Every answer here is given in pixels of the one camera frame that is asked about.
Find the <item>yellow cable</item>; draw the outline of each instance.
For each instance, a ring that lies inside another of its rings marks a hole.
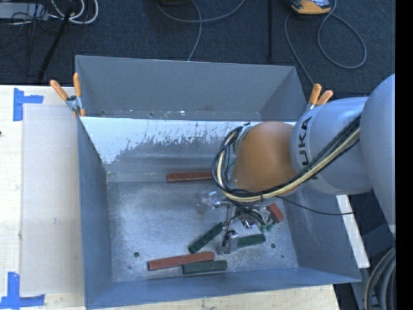
[[[317,174],[323,167],[325,167],[327,164],[329,164],[334,158],[336,158],[338,155],[340,155],[340,153],[342,153],[347,145],[353,141],[360,133],[360,128],[358,128],[357,130],[355,130],[340,146],[338,146],[333,152],[331,152],[328,156],[326,156],[321,162],[319,162],[315,167],[313,167],[311,170],[309,170],[308,172],[306,172],[304,175],[302,175],[300,178],[298,178],[296,181],[293,181],[292,183],[289,183],[288,185],[270,192],[270,193],[266,193],[261,195],[257,195],[257,196],[249,196],[246,198],[242,198],[230,193],[227,193],[224,191],[224,194],[227,198],[237,201],[237,202],[254,202],[254,201],[258,201],[261,199],[267,199],[267,198],[272,198],[273,196],[277,196],[277,195],[281,195],[285,192],[288,192],[292,189],[294,189],[295,187],[297,187],[298,185],[300,185],[301,183],[303,183],[304,181],[308,180],[309,178],[313,177],[315,174]],[[228,139],[225,141],[225,145],[234,137],[236,133],[232,133]],[[217,172],[221,171],[222,168],[222,164],[223,164],[223,156],[224,156],[224,152],[221,152],[219,154],[218,157],[218,164],[217,164]],[[217,173],[217,179],[218,182],[220,184],[220,186],[222,186],[222,188],[225,188],[225,186],[223,185],[223,180],[222,180],[222,176],[220,173]]]

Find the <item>gray bin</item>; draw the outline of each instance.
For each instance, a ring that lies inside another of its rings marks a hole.
[[[210,169],[246,121],[297,121],[306,102],[294,67],[77,56],[76,71],[87,113],[77,124],[87,309],[360,281],[343,218],[281,199],[285,220],[265,243],[216,254],[223,273],[146,266],[189,254],[225,219],[224,208],[196,211],[199,193],[217,190],[212,181],[167,183],[166,173]],[[308,187],[288,198],[339,212],[335,196]]]

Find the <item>bin floor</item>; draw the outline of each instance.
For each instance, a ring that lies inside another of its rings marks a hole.
[[[107,185],[115,282],[181,275],[180,267],[149,271],[147,261],[189,254],[188,246],[227,216],[225,207],[203,214],[197,211],[197,195],[216,191],[213,182],[109,182]],[[285,212],[282,200],[276,203]],[[239,236],[259,233],[258,228],[246,229],[239,221],[231,226]],[[266,242],[261,245],[220,255],[216,247],[222,236],[218,235],[200,251],[214,251],[216,260],[227,260],[227,271],[298,266],[287,216],[265,236]]]

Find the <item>green wooden block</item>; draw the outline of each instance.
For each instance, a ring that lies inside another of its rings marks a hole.
[[[223,227],[224,224],[222,222],[219,222],[217,225],[211,228],[211,230],[206,232],[204,235],[202,235],[202,237],[200,237],[192,245],[190,245],[188,249],[191,254],[194,254],[201,250],[209,241],[214,239],[219,233],[222,232]]]
[[[259,245],[265,242],[264,234],[254,234],[243,236],[238,239],[238,248],[249,247],[251,245]]]
[[[209,262],[198,262],[182,265],[183,274],[194,273],[212,273],[217,271],[224,271],[228,268],[226,260],[216,260]]]

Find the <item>blue tape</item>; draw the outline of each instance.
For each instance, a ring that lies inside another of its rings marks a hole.
[[[20,307],[43,305],[45,294],[33,297],[20,297],[20,276],[17,273],[7,274],[7,296],[0,299],[0,309],[20,310]]]
[[[43,96],[25,96],[25,92],[14,88],[13,121],[23,120],[23,103],[42,103]]]

